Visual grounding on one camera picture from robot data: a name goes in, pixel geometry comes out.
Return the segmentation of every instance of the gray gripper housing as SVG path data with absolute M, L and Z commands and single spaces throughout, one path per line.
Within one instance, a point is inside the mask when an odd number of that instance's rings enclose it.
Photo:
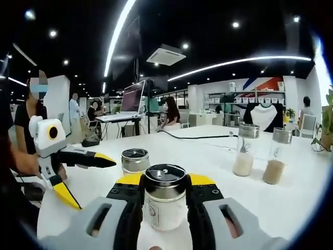
M 262 231 L 258 218 L 232 198 L 207 201 L 203 205 L 213 227 L 216 250 L 283 250 L 288 246 L 285 239 L 272 238 Z M 229 214 L 239 237 L 232 238 L 222 210 Z
M 46 249 L 112 250 L 118 222 L 126 204 L 127 202 L 123 200 L 96 198 L 72 218 L 68 229 L 58 236 L 42 238 L 41 243 Z M 105 208 L 109 208 L 109 211 L 99 228 L 98 235 L 93 237 L 89 232 Z

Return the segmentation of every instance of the laptop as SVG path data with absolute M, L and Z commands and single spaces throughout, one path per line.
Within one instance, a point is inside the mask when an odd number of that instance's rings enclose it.
M 145 84 L 146 80 L 132 84 L 131 86 L 124 89 L 124 95 L 119 114 L 96 117 L 96 120 L 100 122 L 111 122 L 140 117 L 139 111 Z

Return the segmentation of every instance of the table surface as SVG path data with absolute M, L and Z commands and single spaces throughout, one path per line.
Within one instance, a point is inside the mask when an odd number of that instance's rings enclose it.
M 194 137 L 224 135 L 229 134 L 229 131 L 238 133 L 238 129 L 214 125 L 180 129 L 171 133 Z M 330 176 L 329 157 L 312 151 L 310 139 L 293 137 L 283 176 L 277 185 L 269 185 L 262 181 L 262 175 L 272 134 L 261 132 L 259 140 L 253 169 L 248 177 L 238 177 L 232 173 L 236 158 L 236 137 L 179 140 L 165 133 L 156 133 L 102 141 L 100 145 L 89 149 L 110 156 L 118 164 L 107 169 L 66 167 L 66 184 L 84 208 L 95 198 L 105 197 L 115 181 L 122 176 L 121 152 L 128 148 L 144 148 L 149 152 L 151 165 L 177 164 L 188 173 L 209 176 L 224 197 L 234 198 L 255 214 L 260 227 L 267 234 L 291 240 L 305 226 L 321 201 L 321 194 Z M 63 232 L 76 213 L 79 211 L 63 204 L 52 190 L 47 190 L 39 214 L 38 238 Z M 138 249 L 149 249 L 153 245 L 159 245 L 163 250 L 192 249 L 187 221 L 169 232 L 155 231 L 143 222 Z

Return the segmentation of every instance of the white powder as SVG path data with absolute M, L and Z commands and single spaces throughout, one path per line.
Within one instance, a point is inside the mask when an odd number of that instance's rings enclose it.
M 237 155 L 233 172 L 237 176 L 248 176 L 252 169 L 253 158 L 248 153 L 239 153 Z

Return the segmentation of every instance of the computer monitor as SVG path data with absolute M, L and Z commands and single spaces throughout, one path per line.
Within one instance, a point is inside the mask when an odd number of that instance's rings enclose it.
M 130 111 L 139 113 L 145 83 L 146 81 L 141 81 L 124 89 L 120 112 Z

